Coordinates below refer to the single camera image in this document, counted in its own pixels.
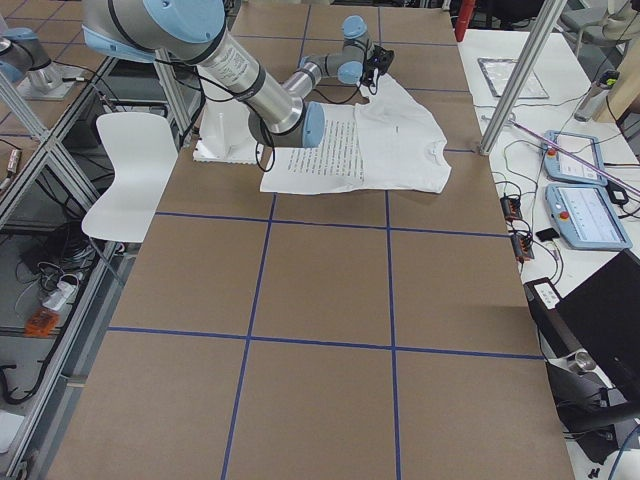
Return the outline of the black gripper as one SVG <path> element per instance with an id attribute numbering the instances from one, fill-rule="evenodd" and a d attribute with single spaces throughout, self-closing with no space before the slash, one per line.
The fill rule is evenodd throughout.
<path id="1" fill-rule="evenodd" d="M 370 94 L 378 92 L 378 73 L 381 65 L 381 48 L 373 47 L 363 62 L 362 82 Z"/>

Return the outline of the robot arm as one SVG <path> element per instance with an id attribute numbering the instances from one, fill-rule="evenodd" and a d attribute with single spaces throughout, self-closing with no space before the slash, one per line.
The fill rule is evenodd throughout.
<path id="1" fill-rule="evenodd" d="M 378 78 L 387 73 L 394 52 L 374 43 L 368 25 L 358 15 L 343 21 L 342 33 L 341 51 L 303 57 L 296 71 L 283 83 L 284 89 L 304 98 L 324 78 L 336 78 L 345 85 L 376 88 Z"/>
<path id="2" fill-rule="evenodd" d="M 146 63 L 164 49 L 201 67 L 251 108 L 249 129 L 258 142 L 292 148 L 320 144 L 323 108 L 304 100 L 321 79 L 317 65 L 308 63 L 279 84 L 228 32 L 221 1 L 84 1 L 82 6 L 90 48 Z"/>

